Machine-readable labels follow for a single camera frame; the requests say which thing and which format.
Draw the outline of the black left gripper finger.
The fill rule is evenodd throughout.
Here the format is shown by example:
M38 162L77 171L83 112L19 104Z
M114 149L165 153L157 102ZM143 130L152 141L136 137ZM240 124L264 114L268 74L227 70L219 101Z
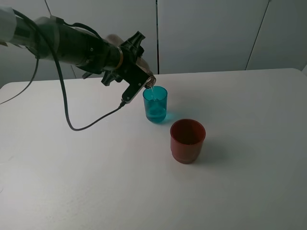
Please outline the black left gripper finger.
M104 76L101 80L102 84L105 86L109 86L113 81L120 83L121 77L118 75L116 71L105 71Z
M145 39L145 36L137 31L132 37L128 38L123 44L122 47L126 48L131 52L143 52L144 49L141 46L141 42Z

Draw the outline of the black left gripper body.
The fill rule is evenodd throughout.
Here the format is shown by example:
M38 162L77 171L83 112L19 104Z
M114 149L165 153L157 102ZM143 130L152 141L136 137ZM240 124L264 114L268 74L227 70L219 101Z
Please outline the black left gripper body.
M101 41L103 46L100 48L100 71L116 71L123 80L125 74L140 72L141 68L137 67L124 57L122 51L106 40Z

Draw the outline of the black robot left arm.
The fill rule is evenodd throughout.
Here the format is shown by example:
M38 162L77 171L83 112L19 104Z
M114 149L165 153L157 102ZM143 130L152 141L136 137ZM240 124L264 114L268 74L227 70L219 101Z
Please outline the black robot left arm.
M144 35L137 32L121 45L113 45L101 38L92 28L82 24L68 24L51 16L35 21L25 20L15 14L13 8L0 8L0 40L26 47L41 59L52 60L54 52L58 61L74 65L86 73L103 73L102 83L121 82L141 72L136 61L144 53L141 42Z

